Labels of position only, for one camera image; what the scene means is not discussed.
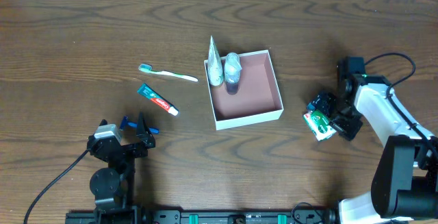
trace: toothbrush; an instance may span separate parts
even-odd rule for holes
[[[182,74],[178,74],[178,73],[171,73],[169,71],[153,71],[152,70],[152,66],[149,64],[140,64],[140,66],[138,67],[138,70],[142,71],[143,73],[151,73],[151,74],[157,74],[157,75],[166,75],[166,76],[172,76],[172,77],[179,77],[182,79],[186,79],[186,80],[190,80],[193,82],[197,82],[198,79],[195,77],[191,77],[191,76],[187,76],[187,75],[182,75]]]

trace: wooden surface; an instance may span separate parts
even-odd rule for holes
[[[278,121],[215,131],[203,69],[210,35],[220,55],[270,50],[285,106]],[[437,134],[437,45],[438,0],[0,0],[0,223],[23,221],[101,119],[118,124],[139,111],[161,130],[136,164],[136,199],[146,206],[291,209],[362,194],[383,150],[378,138],[365,121],[352,142],[318,143],[301,117],[306,102],[335,87],[340,58],[405,52],[417,73],[398,98]],[[200,82],[146,76],[140,63]],[[367,67],[391,81],[409,69],[398,58]],[[142,82],[180,115],[137,94]],[[86,156],[30,223],[93,209],[89,180],[105,166]]]

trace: white cap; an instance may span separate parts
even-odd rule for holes
[[[174,107],[170,107],[168,112],[169,114],[176,116],[179,111]]]

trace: black cable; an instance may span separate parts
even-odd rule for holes
[[[29,206],[29,209],[26,212],[25,215],[25,220],[24,220],[24,224],[27,224],[27,220],[29,219],[29,215],[30,212],[32,211],[32,209],[35,207],[36,202],[38,202],[38,200],[40,200],[40,198],[43,196],[43,194],[46,193],[46,191],[48,189],[50,189],[50,187],[52,187],[52,185],[54,185],[58,180],[60,180],[65,174],[67,174],[74,166],[76,166],[76,164],[88,153],[88,150],[85,150],[76,160],[75,162],[73,162],[66,170],[64,170],[64,172],[62,172],[58,177],[56,177],[52,182],[50,182],[50,184],[48,184],[46,186],[46,188],[44,188],[44,190],[41,191],[41,193],[35,198],[34,202]]]
[[[386,89],[386,98],[388,99],[388,101],[390,102],[390,104],[394,107],[394,109],[397,111],[397,113],[404,119],[404,121],[406,121],[406,123],[409,125],[409,129],[412,129],[413,131],[415,131],[418,136],[420,136],[420,138],[422,138],[423,142],[426,143],[427,147],[432,151],[435,159],[438,161],[438,151],[436,150],[436,148],[433,147],[433,145],[430,143],[429,139],[427,139],[427,137],[417,128],[417,123],[413,123],[412,121],[409,120],[409,118],[402,112],[402,110],[400,110],[400,108],[396,105],[396,103],[394,103],[394,100],[392,99],[392,94],[391,89],[396,86],[397,84],[403,82],[404,80],[410,78],[414,73],[415,73],[415,62],[407,55],[403,54],[403,53],[384,53],[381,55],[378,55],[376,57],[371,58],[370,60],[368,60],[365,65],[379,59],[385,56],[391,56],[391,55],[396,55],[396,56],[400,56],[406,60],[408,60],[411,64],[412,64],[412,71],[411,73],[409,73],[407,76],[402,77],[401,79],[399,79],[398,81],[396,81],[395,83],[391,84],[390,86],[388,86],[388,88]]]
[[[292,218],[293,218],[294,221],[296,221],[298,224],[303,224],[302,222],[300,222],[300,221],[295,217],[295,209],[296,209],[298,206],[303,205],[303,204],[310,206],[310,207],[312,208],[312,210],[313,210],[313,211],[314,211],[314,212],[315,212],[315,213],[321,218],[321,221],[319,221],[319,222],[317,222],[317,223],[315,223],[315,224],[323,223],[323,222],[324,222],[324,217],[322,217],[322,215],[321,215],[318,211],[315,210],[315,208],[313,207],[313,205],[311,205],[310,203],[306,203],[306,202],[300,202],[300,203],[298,203],[297,205],[295,205],[295,207],[292,209]]]

